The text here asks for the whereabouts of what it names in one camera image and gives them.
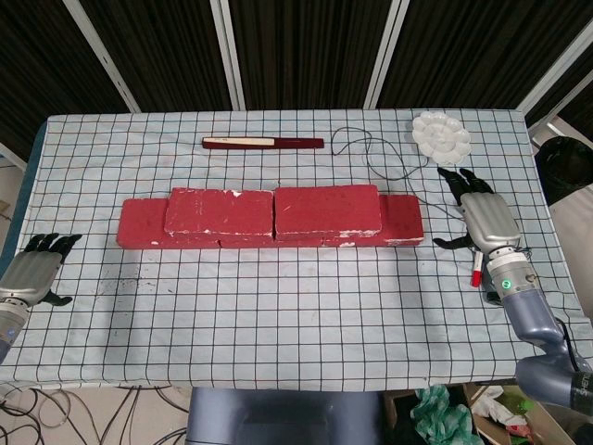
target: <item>grid tablecloth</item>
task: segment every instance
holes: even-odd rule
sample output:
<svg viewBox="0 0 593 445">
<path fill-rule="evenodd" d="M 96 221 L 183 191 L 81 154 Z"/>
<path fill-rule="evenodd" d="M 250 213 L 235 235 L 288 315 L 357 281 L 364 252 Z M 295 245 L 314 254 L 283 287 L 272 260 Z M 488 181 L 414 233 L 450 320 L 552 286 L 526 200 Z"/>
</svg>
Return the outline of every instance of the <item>grid tablecloth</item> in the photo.
<svg viewBox="0 0 593 445">
<path fill-rule="evenodd" d="M 0 366 L 3 394 L 31 385 L 172 384 L 220 388 L 374 390 L 510 377 L 533 355 L 500 307 L 470 286 L 469 249 L 432 238 L 465 233 L 432 162 L 408 182 L 371 171 L 362 142 L 332 156 L 350 126 L 373 140 L 383 176 L 421 165 L 411 120 L 421 110 L 300 110 L 50 118 L 19 245 L 32 234 L 84 234 L 55 288 L 72 304 L 34 307 Z M 523 115 L 450 109 L 472 135 L 473 169 L 511 206 L 554 312 L 579 352 L 593 331 L 567 273 L 540 192 Z M 210 152 L 204 136 L 322 137 L 318 150 Z M 336 135 L 334 150 L 360 139 Z M 268 189 L 376 184 L 415 194 L 425 239 L 417 248 L 127 250 L 116 244 L 129 197 L 173 187 Z"/>
</svg>

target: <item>robotic arm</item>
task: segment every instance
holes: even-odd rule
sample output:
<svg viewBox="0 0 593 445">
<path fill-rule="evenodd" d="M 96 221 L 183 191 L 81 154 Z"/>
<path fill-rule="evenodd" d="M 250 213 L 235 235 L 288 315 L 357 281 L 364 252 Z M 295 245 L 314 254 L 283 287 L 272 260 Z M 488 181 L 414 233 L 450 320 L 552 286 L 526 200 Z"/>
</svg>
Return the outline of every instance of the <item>robotic arm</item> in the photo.
<svg viewBox="0 0 593 445">
<path fill-rule="evenodd" d="M 515 334 L 544 352 L 517 363 L 517 384 L 536 401 L 593 415 L 591 367 L 573 352 L 536 273 L 518 251 L 521 234 L 504 199 L 468 170 L 460 169 L 463 176 L 442 168 L 438 172 L 461 206 L 468 234 L 451 241 L 435 238 L 435 243 L 447 249 L 480 249 Z"/>
<path fill-rule="evenodd" d="M 71 297 L 61 298 L 50 290 L 60 266 L 80 235 L 36 235 L 20 252 L 0 280 L 0 363 L 29 319 L 29 308 L 45 301 L 64 306 Z"/>
</svg>

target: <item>green plastic bag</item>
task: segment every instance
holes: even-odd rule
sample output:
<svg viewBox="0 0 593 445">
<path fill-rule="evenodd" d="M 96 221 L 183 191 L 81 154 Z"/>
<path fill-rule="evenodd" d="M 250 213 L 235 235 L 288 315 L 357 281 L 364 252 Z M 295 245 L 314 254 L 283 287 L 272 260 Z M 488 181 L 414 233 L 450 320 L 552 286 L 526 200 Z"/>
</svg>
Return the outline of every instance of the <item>green plastic bag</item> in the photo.
<svg viewBox="0 0 593 445">
<path fill-rule="evenodd" d="M 472 414 L 467 406 L 448 404 L 448 390 L 444 385 L 417 389 L 420 403 L 411 410 L 416 432 L 431 445 L 484 445 L 472 434 Z"/>
</svg>

